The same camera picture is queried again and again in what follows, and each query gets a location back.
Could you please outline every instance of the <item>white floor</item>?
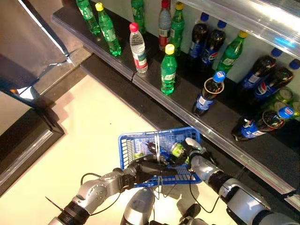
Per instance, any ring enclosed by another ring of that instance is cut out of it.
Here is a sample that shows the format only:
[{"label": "white floor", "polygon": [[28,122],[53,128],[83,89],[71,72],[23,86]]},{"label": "white floor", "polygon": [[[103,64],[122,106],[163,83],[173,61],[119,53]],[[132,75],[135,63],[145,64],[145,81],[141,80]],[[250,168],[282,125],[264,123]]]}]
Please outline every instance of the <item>white floor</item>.
[{"label": "white floor", "polygon": [[[47,224],[60,211],[45,196],[65,207],[76,195],[83,174],[103,175],[120,166],[120,134],[154,130],[90,76],[63,95],[53,109],[66,134],[0,198],[1,225]],[[193,191],[199,192],[198,201],[210,210],[217,194],[204,183],[197,186],[198,190],[193,187]],[[136,191],[125,191],[110,209],[90,217],[86,224],[119,225],[126,204]],[[175,225],[181,217],[179,209],[186,210],[194,202],[188,185],[178,185],[171,193],[174,198],[161,196],[156,200],[155,219]],[[99,209],[111,204],[116,197],[106,200]],[[210,225],[234,225],[225,209],[226,205],[219,201],[213,213],[202,210],[198,217]]]}]

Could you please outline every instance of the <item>plastic basket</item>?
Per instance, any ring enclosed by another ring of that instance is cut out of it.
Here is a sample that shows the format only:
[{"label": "plastic basket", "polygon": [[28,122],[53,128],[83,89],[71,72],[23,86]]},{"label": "plastic basket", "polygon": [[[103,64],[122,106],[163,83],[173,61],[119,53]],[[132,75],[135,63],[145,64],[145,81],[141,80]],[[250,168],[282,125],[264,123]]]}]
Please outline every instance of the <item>plastic basket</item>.
[{"label": "plastic basket", "polygon": [[[155,143],[155,136],[159,137],[159,146],[167,152],[171,152],[171,147],[177,142],[184,141],[187,137],[193,138],[200,143],[200,133],[192,127],[183,127],[158,132],[143,132],[122,134],[119,136],[120,166],[126,168],[133,160],[135,152],[143,152],[145,155],[152,154],[145,143]],[[188,165],[183,164],[176,167],[178,174],[176,176],[162,176],[162,184],[188,184],[191,173],[188,171]],[[200,178],[194,174],[191,183],[200,183]],[[136,184],[135,187],[150,187],[158,185],[158,177],[154,176],[150,180]]]}]

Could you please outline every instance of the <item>green bottle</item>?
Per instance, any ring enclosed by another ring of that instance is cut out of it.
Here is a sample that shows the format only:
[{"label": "green bottle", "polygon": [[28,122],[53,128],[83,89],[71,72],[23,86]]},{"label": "green bottle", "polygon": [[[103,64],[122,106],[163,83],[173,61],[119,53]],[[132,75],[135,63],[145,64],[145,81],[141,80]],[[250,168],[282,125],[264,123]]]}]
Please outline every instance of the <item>green bottle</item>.
[{"label": "green bottle", "polygon": [[144,17],[144,1],[131,0],[131,7],[132,7],[133,19],[139,25],[139,32],[141,34],[146,33],[145,17]]},{"label": "green bottle", "polygon": [[243,44],[248,34],[240,30],[238,36],[227,46],[221,61],[217,67],[217,71],[223,71],[226,74],[233,67],[234,61],[238,59],[243,51]]},{"label": "green bottle", "polygon": [[100,33],[100,27],[93,15],[89,0],[76,0],[77,6],[92,34]]},{"label": "green bottle", "polygon": [[102,34],[108,44],[109,51],[114,55],[121,55],[121,47],[116,36],[116,32],[113,27],[113,22],[108,16],[108,14],[103,9],[102,3],[96,3],[96,10],[98,11],[99,16],[99,25],[102,31]]},{"label": "green bottle", "polygon": [[172,44],[165,46],[165,57],[161,63],[161,91],[169,95],[174,91],[177,62],[174,56],[175,47]]},{"label": "green bottle", "polygon": [[183,3],[177,2],[175,4],[175,14],[171,23],[171,43],[175,46],[176,56],[180,55],[180,45],[182,40],[182,33],[184,29],[184,20],[183,20]]}]

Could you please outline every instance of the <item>pepsi bottle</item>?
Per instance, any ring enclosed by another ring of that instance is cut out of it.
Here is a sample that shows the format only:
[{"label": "pepsi bottle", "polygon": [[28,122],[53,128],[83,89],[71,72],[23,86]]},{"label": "pepsi bottle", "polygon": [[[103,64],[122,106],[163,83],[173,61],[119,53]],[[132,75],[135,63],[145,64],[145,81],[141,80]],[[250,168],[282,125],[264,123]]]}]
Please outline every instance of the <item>pepsi bottle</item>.
[{"label": "pepsi bottle", "polygon": [[224,90],[223,80],[225,78],[226,74],[223,71],[217,71],[213,77],[205,81],[204,88],[194,104],[194,115],[200,117],[208,111],[214,102],[213,99]]},{"label": "pepsi bottle", "polygon": [[237,125],[232,130],[232,135],[236,141],[248,141],[281,128],[293,115],[294,110],[290,106],[283,107],[277,112],[266,110],[257,114],[253,120],[244,120],[243,124]]},{"label": "pepsi bottle", "polygon": [[202,13],[200,22],[196,23],[192,32],[192,43],[188,53],[187,65],[194,68],[198,61],[200,54],[203,51],[206,38],[208,36],[208,26],[205,24],[208,21],[209,15]]},{"label": "pepsi bottle", "polygon": [[237,94],[239,96],[255,88],[259,82],[269,75],[276,66],[276,58],[282,54],[282,51],[274,48],[270,55],[264,55],[256,60],[250,71],[244,79],[238,84]]},{"label": "pepsi bottle", "polygon": [[200,71],[201,73],[209,72],[211,70],[212,64],[218,55],[218,52],[223,45],[226,34],[223,28],[226,27],[226,23],[219,20],[217,24],[217,29],[213,30],[208,36],[206,47],[201,57]]},{"label": "pepsi bottle", "polygon": [[[289,64],[291,70],[299,69],[300,61],[294,59]],[[286,86],[293,79],[293,72],[285,67],[277,68],[270,76],[262,81],[252,93],[249,100],[251,105],[259,105],[267,97],[274,94],[280,88]]]}]

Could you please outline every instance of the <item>blue bottle cap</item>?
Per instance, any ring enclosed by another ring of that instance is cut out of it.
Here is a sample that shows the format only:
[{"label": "blue bottle cap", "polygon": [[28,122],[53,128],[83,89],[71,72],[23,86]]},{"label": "blue bottle cap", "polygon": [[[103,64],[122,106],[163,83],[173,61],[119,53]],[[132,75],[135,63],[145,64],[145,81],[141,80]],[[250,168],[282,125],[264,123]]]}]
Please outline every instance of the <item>blue bottle cap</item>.
[{"label": "blue bottle cap", "polygon": [[282,54],[282,51],[279,50],[278,48],[273,48],[273,50],[271,51],[271,55],[274,57],[279,57]]},{"label": "blue bottle cap", "polygon": [[278,115],[283,119],[289,119],[294,115],[294,110],[290,106],[279,109]]},{"label": "blue bottle cap", "polygon": [[210,17],[210,15],[208,15],[207,13],[202,13],[200,19],[205,22],[208,21],[208,18]]},{"label": "blue bottle cap", "polygon": [[217,83],[221,83],[225,78],[226,73],[224,73],[223,71],[217,71],[212,79]]},{"label": "blue bottle cap", "polygon": [[290,62],[290,68],[291,69],[299,69],[300,68],[300,61],[298,59],[294,59]]},{"label": "blue bottle cap", "polygon": [[226,25],[227,25],[227,23],[225,23],[222,20],[219,20],[219,22],[217,23],[217,27],[219,27],[219,28],[224,28],[224,27],[226,27]]}]

